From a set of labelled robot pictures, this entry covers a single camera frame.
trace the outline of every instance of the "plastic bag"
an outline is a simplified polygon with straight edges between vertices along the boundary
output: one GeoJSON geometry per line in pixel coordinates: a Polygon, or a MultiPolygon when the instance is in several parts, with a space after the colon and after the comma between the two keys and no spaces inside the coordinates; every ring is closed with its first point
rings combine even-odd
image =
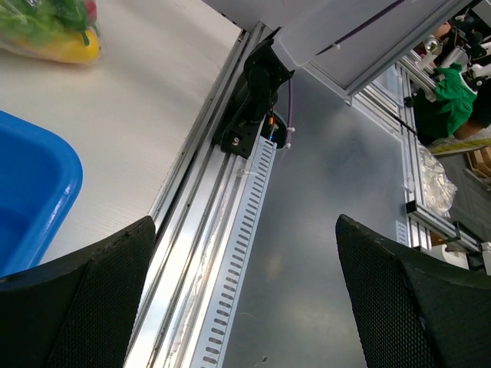
{"type": "Polygon", "coordinates": [[[419,144],[423,195],[426,207],[449,218],[457,187],[445,175],[445,169],[431,152],[419,144]]]}
{"type": "Polygon", "coordinates": [[[94,0],[0,0],[0,48],[30,58],[87,64],[101,47],[94,0]]]}

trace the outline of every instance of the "blue plastic bin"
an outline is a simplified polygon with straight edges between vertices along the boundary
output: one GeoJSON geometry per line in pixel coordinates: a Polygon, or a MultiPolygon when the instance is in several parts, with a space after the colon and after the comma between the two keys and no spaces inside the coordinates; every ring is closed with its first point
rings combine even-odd
{"type": "Polygon", "coordinates": [[[41,261],[81,184],[68,143],[0,111],[0,277],[41,261]]]}

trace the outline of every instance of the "yellow bell pepper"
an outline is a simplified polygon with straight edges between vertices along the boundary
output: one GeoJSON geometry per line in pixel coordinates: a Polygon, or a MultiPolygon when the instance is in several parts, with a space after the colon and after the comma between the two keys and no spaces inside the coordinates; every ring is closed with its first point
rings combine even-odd
{"type": "Polygon", "coordinates": [[[84,43],[82,33],[68,31],[40,48],[34,48],[25,41],[15,41],[15,44],[43,59],[68,64],[86,64],[99,57],[100,45],[94,32],[86,30],[85,34],[89,40],[88,46],[84,43]]]}

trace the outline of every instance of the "black bracket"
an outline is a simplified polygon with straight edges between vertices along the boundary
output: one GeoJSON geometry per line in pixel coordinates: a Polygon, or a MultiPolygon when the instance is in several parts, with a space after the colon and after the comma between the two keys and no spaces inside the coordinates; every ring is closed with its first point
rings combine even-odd
{"type": "Polygon", "coordinates": [[[410,109],[414,107],[414,98],[412,96],[404,98],[404,106],[409,107],[410,109]]]}
{"type": "Polygon", "coordinates": [[[272,50],[278,30],[245,60],[244,71],[213,136],[213,143],[223,152],[249,158],[262,120],[278,101],[279,86],[293,76],[272,50]]]}
{"type": "Polygon", "coordinates": [[[416,201],[411,201],[411,202],[406,203],[406,213],[407,214],[410,214],[410,213],[416,212],[416,211],[417,211],[416,201]]]}
{"type": "Polygon", "coordinates": [[[483,77],[474,78],[469,72],[463,74],[463,79],[474,92],[477,92],[486,81],[486,78],[483,77]]]}
{"type": "Polygon", "coordinates": [[[453,227],[455,230],[455,236],[452,238],[444,239],[444,241],[449,244],[449,243],[454,243],[458,242],[459,240],[462,240],[462,235],[460,234],[460,227],[458,222],[453,223],[453,227]]]}

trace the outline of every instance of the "white table surface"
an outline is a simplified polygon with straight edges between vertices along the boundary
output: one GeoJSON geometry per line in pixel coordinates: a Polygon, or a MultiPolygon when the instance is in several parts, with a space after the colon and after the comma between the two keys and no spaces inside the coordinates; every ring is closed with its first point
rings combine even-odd
{"type": "Polygon", "coordinates": [[[67,140],[84,166],[43,262],[146,215],[239,29],[200,0],[100,0],[93,67],[0,51],[0,110],[67,140]]]}

